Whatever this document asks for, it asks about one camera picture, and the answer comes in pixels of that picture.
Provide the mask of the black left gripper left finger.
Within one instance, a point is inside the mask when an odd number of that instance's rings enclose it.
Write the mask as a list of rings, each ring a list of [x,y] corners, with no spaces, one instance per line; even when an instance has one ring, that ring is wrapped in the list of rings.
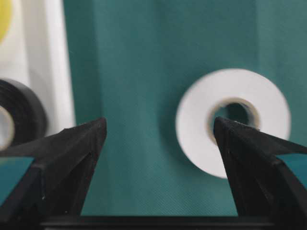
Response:
[[[80,215],[106,134],[101,117],[1,151],[33,160],[0,206],[1,229],[30,230],[46,217]]]

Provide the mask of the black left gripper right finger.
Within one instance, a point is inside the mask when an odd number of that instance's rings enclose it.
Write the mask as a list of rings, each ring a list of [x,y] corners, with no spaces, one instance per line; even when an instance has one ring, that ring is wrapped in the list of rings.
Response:
[[[304,230],[307,188],[282,155],[306,155],[305,146],[217,117],[214,136],[238,213],[249,230]]]

